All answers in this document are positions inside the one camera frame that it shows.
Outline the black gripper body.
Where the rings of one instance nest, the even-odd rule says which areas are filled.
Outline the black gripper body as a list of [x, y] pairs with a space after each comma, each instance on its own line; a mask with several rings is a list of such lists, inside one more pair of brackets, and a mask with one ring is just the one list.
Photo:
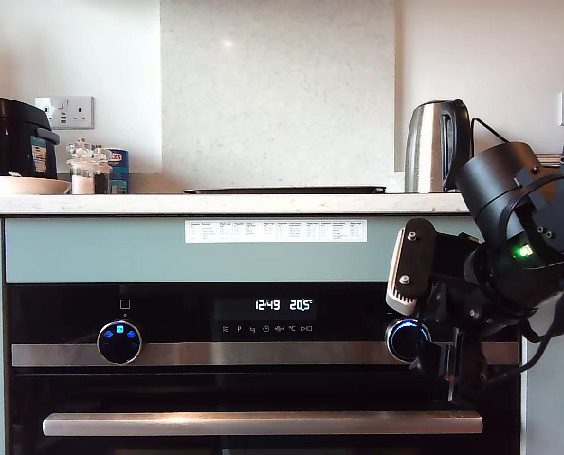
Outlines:
[[484, 318], [483, 295], [438, 282], [421, 304], [421, 320], [435, 320], [453, 330], [447, 362], [448, 401], [472, 404], [484, 389], [488, 362], [482, 350], [482, 338], [495, 328]]

